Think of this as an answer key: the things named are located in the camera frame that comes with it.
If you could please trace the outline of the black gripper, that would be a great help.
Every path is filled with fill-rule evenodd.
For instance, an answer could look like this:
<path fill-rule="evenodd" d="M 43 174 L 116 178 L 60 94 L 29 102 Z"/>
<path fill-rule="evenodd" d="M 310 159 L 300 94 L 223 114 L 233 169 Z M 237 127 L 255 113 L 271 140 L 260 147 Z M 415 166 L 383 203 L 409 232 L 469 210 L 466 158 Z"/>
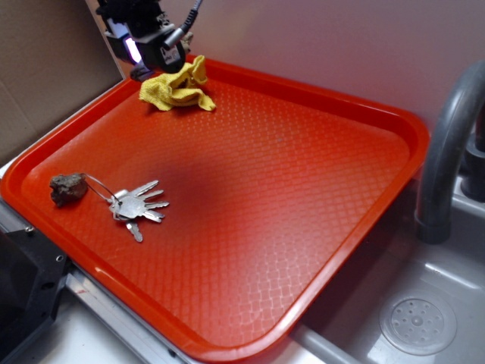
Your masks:
<path fill-rule="evenodd" d="M 105 24 L 105 36 L 116 58 L 130 64 L 142 60 L 132 39 L 175 30 L 160 1 L 98 1 L 95 13 Z"/>

